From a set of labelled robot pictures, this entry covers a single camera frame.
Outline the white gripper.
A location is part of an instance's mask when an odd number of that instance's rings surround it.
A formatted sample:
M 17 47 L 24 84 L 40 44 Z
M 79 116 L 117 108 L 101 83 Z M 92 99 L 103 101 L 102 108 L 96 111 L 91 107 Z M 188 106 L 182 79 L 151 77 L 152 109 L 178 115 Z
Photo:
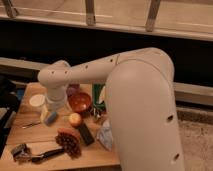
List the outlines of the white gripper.
M 46 92 L 46 105 L 50 111 L 57 111 L 62 108 L 67 101 L 66 90 L 64 87 L 48 88 Z M 40 121 L 47 124 L 50 112 L 47 108 L 43 108 Z

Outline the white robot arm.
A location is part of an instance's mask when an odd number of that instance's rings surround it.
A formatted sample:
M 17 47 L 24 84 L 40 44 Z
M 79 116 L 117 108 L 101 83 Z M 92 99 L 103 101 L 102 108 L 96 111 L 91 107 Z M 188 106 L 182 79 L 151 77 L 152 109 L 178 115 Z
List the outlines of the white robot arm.
M 114 54 L 76 66 L 57 61 L 38 74 L 57 110 L 68 84 L 103 84 L 122 171 L 185 171 L 173 88 L 174 65 L 158 48 Z

